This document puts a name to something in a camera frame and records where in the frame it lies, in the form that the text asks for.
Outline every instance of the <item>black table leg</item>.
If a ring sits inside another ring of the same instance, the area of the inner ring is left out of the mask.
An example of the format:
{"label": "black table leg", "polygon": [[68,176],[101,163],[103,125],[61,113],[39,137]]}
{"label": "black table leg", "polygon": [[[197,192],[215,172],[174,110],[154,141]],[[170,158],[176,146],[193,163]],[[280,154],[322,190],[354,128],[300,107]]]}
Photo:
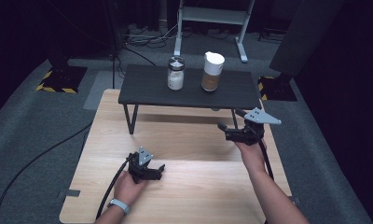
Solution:
{"label": "black table leg", "polygon": [[235,124],[235,129],[239,129],[238,126],[237,126],[237,120],[236,120],[235,110],[234,109],[230,109],[230,111],[232,111],[232,117],[233,117],[233,123]]}
{"label": "black table leg", "polygon": [[138,105],[134,106],[133,117],[132,118],[129,117],[128,105],[123,105],[123,108],[125,109],[125,116],[126,116],[126,121],[128,123],[129,134],[133,134],[134,133],[134,126],[136,124],[136,119],[137,119]]}

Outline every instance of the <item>small black table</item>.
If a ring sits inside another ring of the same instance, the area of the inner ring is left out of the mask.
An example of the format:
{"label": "small black table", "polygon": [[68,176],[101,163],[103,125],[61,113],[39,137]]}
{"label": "small black table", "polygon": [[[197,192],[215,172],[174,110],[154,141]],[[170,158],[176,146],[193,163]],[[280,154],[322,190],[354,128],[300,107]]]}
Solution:
{"label": "small black table", "polygon": [[[161,105],[230,109],[237,128],[234,109],[261,108],[256,84],[249,72],[223,70],[215,91],[201,87],[203,69],[186,68],[184,86],[173,91],[167,86],[167,67],[129,64],[118,102],[123,105],[129,133],[134,133],[138,105]],[[130,119],[128,105],[134,105]]]}

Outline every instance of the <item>watch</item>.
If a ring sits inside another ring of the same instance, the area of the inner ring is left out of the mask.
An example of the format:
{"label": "watch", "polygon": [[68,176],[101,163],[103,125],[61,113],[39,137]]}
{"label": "watch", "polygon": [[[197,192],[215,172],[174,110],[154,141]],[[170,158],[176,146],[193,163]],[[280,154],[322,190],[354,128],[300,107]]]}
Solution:
{"label": "watch", "polygon": [[125,216],[129,214],[129,210],[130,210],[129,206],[127,204],[121,202],[120,200],[112,199],[110,204],[108,205],[108,207],[111,206],[111,205],[116,205],[116,206],[120,207],[123,210],[123,213],[125,214]]}

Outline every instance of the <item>person's left hand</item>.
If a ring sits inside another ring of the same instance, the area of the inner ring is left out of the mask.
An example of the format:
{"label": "person's left hand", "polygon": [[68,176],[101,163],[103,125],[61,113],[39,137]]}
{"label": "person's left hand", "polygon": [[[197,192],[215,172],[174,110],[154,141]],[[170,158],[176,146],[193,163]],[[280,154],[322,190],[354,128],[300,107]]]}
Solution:
{"label": "person's left hand", "polygon": [[135,184],[131,174],[127,171],[122,171],[114,186],[114,198],[131,206],[147,184],[147,180],[142,180],[140,183]]}

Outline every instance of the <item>human arm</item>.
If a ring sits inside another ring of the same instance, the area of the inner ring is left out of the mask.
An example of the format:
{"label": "human arm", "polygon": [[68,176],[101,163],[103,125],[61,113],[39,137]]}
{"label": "human arm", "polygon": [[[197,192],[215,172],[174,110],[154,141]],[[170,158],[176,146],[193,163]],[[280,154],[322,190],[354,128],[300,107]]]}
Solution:
{"label": "human arm", "polygon": [[259,144],[251,146],[238,142],[235,142],[235,144],[242,153],[242,161],[247,168],[256,197],[268,223],[309,223],[266,172],[265,161]]}
{"label": "human arm", "polygon": [[[147,180],[135,184],[129,172],[122,171],[114,185],[114,198],[131,207],[147,184]],[[118,224],[124,217],[123,209],[112,205],[94,223]]]}

